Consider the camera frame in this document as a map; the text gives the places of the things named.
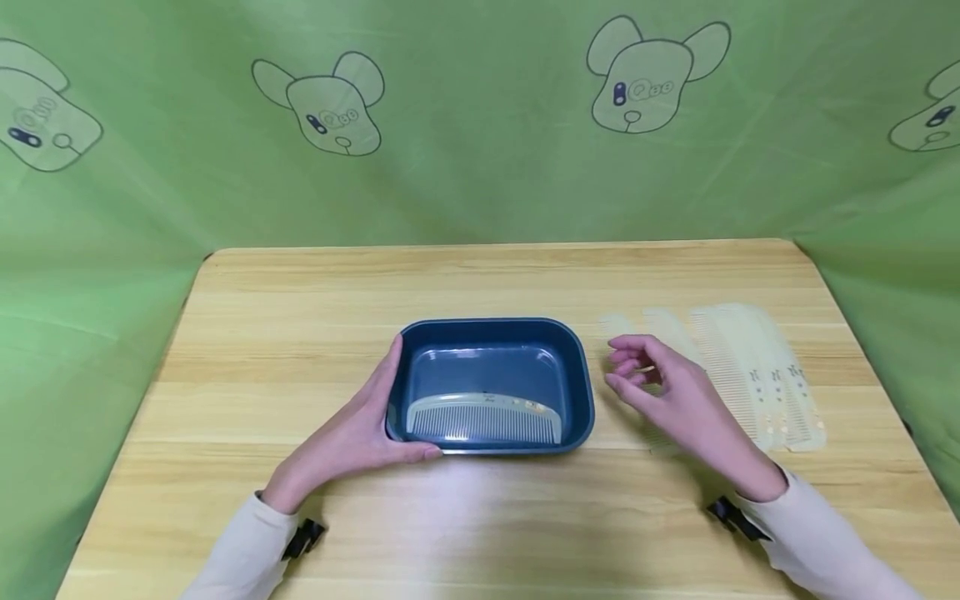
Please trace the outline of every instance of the right hand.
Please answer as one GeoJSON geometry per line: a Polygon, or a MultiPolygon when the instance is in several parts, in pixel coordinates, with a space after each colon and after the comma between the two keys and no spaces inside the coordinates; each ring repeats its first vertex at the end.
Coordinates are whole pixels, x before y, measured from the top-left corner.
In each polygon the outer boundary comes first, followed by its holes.
{"type": "Polygon", "coordinates": [[[384,419],[390,389],[400,362],[403,338],[390,351],[353,398],[276,468],[261,499],[291,515],[324,483],[346,475],[397,463],[440,458],[441,450],[426,442],[395,442],[387,437],[384,419]]]}
{"type": "Polygon", "coordinates": [[[748,499],[766,502],[786,491],[780,468],[743,431],[699,365],[652,335],[621,335],[610,346],[607,384],[621,400],[748,499]],[[638,386],[645,383],[661,384],[663,394],[644,392],[638,386]]]}

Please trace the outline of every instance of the sleeve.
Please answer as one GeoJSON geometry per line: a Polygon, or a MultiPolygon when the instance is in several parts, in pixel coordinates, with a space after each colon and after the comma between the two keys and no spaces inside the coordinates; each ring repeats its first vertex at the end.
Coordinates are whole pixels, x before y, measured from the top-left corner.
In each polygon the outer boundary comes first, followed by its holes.
{"type": "Polygon", "coordinates": [[[297,522],[251,495],[180,600],[266,600],[283,577],[283,551],[297,522]]]}
{"type": "Polygon", "coordinates": [[[922,600],[864,545],[851,525],[796,475],[780,498],[759,504],[739,498],[744,515],[770,540],[770,564],[820,600],[922,600]]]}

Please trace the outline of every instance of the finger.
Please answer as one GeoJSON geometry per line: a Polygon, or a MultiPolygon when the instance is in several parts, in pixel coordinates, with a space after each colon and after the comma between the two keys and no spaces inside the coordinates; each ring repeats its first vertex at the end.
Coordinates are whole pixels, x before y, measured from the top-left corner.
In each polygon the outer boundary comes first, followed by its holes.
{"type": "Polygon", "coordinates": [[[661,373],[656,367],[644,369],[641,372],[644,376],[644,383],[656,383],[658,385],[663,385],[663,373],[661,373]]]}
{"type": "Polygon", "coordinates": [[[355,397],[362,398],[363,401],[366,401],[373,389],[373,386],[376,385],[376,382],[380,380],[380,374],[383,373],[384,364],[387,362],[388,356],[390,356],[389,351],[383,356],[383,358],[379,360],[379,362],[376,363],[376,367],[373,368],[373,372],[370,373],[370,377],[367,377],[367,381],[364,382],[363,387],[360,388],[360,391],[356,393],[355,397]]]}
{"type": "Polygon", "coordinates": [[[646,385],[648,383],[653,383],[653,381],[650,381],[650,376],[645,372],[639,372],[633,375],[621,375],[621,376],[624,377],[627,381],[629,381],[631,385],[640,386],[640,385],[646,385]]]}
{"type": "Polygon", "coordinates": [[[664,344],[653,335],[621,335],[610,340],[608,344],[614,350],[631,350],[632,352],[636,352],[636,355],[632,355],[632,357],[639,358],[641,361],[642,356],[645,354],[650,357],[650,362],[657,366],[670,364],[678,358],[683,358],[676,350],[664,344]]]}
{"type": "Polygon", "coordinates": [[[444,455],[444,452],[427,442],[394,443],[391,449],[394,463],[419,463],[432,461],[444,455]]]}
{"type": "Polygon", "coordinates": [[[400,354],[403,352],[403,336],[397,334],[394,341],[387,350],[387,355],[383,357],[383,362],[377,369],[378,373],[373,378],[370,394],[374,402],[387,405],[387,399],[390,396],[390,389],[394,387],[396,379],[396,369],[400,365],[400,354]]]}
{"type": "Polygon", "coordinates": [[[640,353],[637,350],[614,350],[608,357],[612,363],[622,363],[625,360],[639,358],[640,353]]]}
{"type": "Polygon", "coordinates": [[[634,372],[639,368],[640,368],[640,361],[636,360],[635,358],[631,358],[617,365],[616,368],[613,370],[613,372],[620,375],[621,377],[626,377],[631,372],[634,372]]]}
{"type": "Polygon", "coordinates": [[[607,385],[620,396],[621,400],[630,404],[647,417],[650,417],[651,413],[656,413],[662,404],[662,400],[656,396],[647,394],[635,385],[631,385],[630,381],[620,375],[609,373],[605,379],[607,380],[607,385]]]}

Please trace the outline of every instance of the wood grain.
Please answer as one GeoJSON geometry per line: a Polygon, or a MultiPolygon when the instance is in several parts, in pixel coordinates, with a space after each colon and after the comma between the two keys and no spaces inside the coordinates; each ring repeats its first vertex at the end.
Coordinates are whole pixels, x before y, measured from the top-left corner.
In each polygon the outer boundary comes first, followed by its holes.
{"type": "Polygon", "coordinates": [[[276,598],[791,598],[759,548],[699,509],[722,482],[636,450],[600,380],[609,312],[765,308],[796,350],[828,447],[776,458],[927,598],[960,589],[960,528],[827,287],[779,240],[230,250],[179,328],[60,591],[175,598],[247,495],[425,318],[547,316],[590,359],[597,420],[574,453],[444,458],[338,482],[330,531],[276,598]]]}

